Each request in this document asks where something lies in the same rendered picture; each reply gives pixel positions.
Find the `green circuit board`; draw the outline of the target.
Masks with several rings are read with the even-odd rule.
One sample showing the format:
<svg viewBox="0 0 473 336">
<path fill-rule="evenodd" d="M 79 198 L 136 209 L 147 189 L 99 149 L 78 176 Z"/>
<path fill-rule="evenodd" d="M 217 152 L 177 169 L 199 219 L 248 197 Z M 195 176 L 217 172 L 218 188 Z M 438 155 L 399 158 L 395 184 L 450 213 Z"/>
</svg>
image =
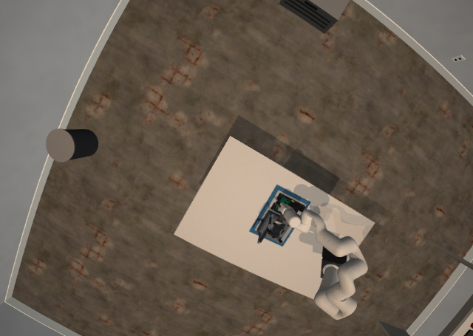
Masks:
<svg viewBox="0 0 473 336">
<path fill-rule="evenodd" d="M 281 200 L 280 200 L 280 203 L 281 203 L 281 202 L 283 202 L 283 203 L 285 203 L 286 205 L 288 205 L 288 204 L 290 203 L 290 200 L 289 200 L 289 199 L 286 199 L 286 198 L 284 198 L 284 197 L 282 197 Z M 275 209 L 275 210 L 277 210 L 277 211 L 280 212 L 280 210 L 278 209 L 277 206 L 276 206 L 276 209 Z"/>
</svg>

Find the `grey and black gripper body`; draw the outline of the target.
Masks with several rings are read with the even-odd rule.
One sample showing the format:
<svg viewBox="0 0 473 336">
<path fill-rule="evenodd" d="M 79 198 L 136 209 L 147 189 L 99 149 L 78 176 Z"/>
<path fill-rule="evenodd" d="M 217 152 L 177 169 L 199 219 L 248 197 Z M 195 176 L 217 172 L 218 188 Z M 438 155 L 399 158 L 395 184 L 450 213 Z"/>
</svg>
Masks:
<svg viewBox="0 0 473 336">
<path fill-rule="evenodd" d="M 284 214 L 285 210 L 287 210 L 287 209 L 289 209 L 289 208 L 290 208 L 290 209 L 292 208 L 291 206 L 286 205 L 286 204 L 283 203 L 283 202 L 280 203 L 280 206 L 281 206 L 281 207 L 280 207 L 280 208 L 278 207 L 278 209 L 281 211 L 282 214 Z M 292 208 L 292 209 L 293 209 L 293 208 Z"/>
</svg>

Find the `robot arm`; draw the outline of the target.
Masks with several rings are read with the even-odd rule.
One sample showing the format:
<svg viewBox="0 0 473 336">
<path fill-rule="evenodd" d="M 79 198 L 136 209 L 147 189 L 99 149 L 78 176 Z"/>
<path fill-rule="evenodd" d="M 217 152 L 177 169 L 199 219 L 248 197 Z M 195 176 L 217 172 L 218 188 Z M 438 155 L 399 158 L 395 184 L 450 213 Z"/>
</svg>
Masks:
<svg viewBox="0 0 473 336">
<path fill-rule="evenodd" d="M 337 257 L 346 255 L 350 257 L 350 260 L 340 267 L 335 264 L 326 264 L 323 267 L 323 279 L 314 301 L 318 307 L 336 320 L 351 315 L 357 307 L 357 301 L 352 296 L 355 293 L 354 280 L 368 270 L 364 256 L 355 240 L 350 236 L 341 239 L 335 236 L 327 230 L 322 217 L 308 209 L 303 210 L 299 218 L 295 211 L 289 208 L 284 214 L 281 213 L 279 218 L 274 219 L 274 222 L 281 224 L 284 217 L 291 227 L 303 233 L 308 233 L 314 220 L 316 241 Z"/>
</svg>

